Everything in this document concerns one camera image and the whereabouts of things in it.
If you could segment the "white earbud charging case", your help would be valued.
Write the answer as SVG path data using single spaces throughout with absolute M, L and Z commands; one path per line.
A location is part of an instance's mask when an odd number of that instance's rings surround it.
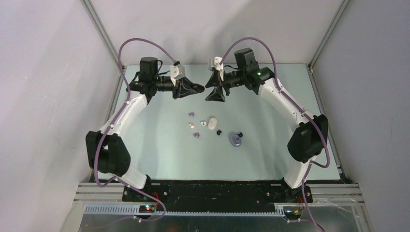
M 210 130 L 214 130 L 217 127 L 217 123 L 218 123 L 217 119 L 215 117 L 212 117 L 209 119 L 207 127 Z

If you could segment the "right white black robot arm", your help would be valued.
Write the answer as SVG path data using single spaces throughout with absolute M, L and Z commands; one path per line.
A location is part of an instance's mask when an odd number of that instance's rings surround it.
M 300 186 L 307 173 L 322 151 L 329 155 L 327 147 L 328 119 L 325 115 L 315 115 L 301 106 L 276 77 L 275 69 L 260 67 L 252 49 L 240 49 L 234 53 L 237 67 L 232 72 L 225 71 L 222 57 L 209 60 L 212 72 L 206 88 L 212 92 L 206 101 L 224 102 L 230 89 L 245 86 L 266 100 L 286 120 L 293 132 L 287 149 L 292 157 L 281 189 L 282 198 L 294 202 L 301 195 Z

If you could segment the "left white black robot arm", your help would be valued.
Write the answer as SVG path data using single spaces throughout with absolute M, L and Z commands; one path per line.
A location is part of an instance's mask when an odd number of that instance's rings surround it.
M 179 99 L 202 93 L 205 89 L 186 77 L 185 68 L 179 62 L 171 65 L 169 75 L 160 72 L 161 67 L 162 61 L 155 57 L 141 58 L 139 71 L 127 83 L 122 106 L 98 131 L 89 131 L 86 135 L 90 168 L 110 175 L 111 180 L 135 187 L 134 195 L 141 201 L 151 199 L 153 188 L 146 184 L 148 175 L 132 165 L 123 136 L 158 91 L 171 92 L 173 99 Z

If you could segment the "purple earbud charging case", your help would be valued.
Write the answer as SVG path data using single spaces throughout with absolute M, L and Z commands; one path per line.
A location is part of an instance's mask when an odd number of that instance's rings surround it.
M 238 133 L 237 134 L 232 134 L 230 136 L 230 142 L 231 142 L 232 146 L 234 146 L 234 147 L 239 147 L 239 146 L 242 145 L 242 140 L 238 136 Z

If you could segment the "left controller board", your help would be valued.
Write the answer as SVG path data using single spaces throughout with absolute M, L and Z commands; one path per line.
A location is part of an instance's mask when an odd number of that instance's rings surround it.
M 141 205 L 139 207 L 139 213 L 147 213 L 147 214 L 152 214 L 156 210 L 156 207 L 154 205 Z

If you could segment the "controller board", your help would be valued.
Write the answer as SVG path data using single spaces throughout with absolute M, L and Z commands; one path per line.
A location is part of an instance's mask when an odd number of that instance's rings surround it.
M 156 210 L 156 207 L 154 205 L 141 205 L 139 207 L 139 213 L 147 213 L 147 214 L 152 214 Z
M 284 218 L 290 221 L 298 221 L 301 218 L 303 210 L 285 210 Z

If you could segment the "right controller board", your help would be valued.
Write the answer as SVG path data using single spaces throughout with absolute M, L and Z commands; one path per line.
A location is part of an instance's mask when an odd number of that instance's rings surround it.
M 303 210 L 285 210 L 284 218 L 290 221 L 298 221 L 301 218 Z

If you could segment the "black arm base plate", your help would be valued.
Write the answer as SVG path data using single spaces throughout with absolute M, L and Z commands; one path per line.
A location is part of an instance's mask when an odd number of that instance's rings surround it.
M 313 202 L 310 187 L 290 188 L 281 180 L 221 181 L 221 180 L 159 180 L 152 179 L 140 189 L 142 192 L 166 202 L 171 197 L 253 197 L 272 203 Z

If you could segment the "aluminium frame rail front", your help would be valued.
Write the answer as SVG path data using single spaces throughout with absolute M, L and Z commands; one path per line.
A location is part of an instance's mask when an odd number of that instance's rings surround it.
M 147 197 L 123 186 L 112 183 L 100 188 L 94 183 L 81 183 L 74 200 L 85 205 L 88 214 L 136 215 L 136 216 L 283 216 L 285 210 L 330 206 L 363 206 L 364 199 L 357 184 L 308 183 L 313 194 L 313 202 L 272 203 L 263 199 L 246 197 L 171 197 L 165 203 L 153 196 Z M 139 213 L 141 205 L 154 205 L 152 214 Z

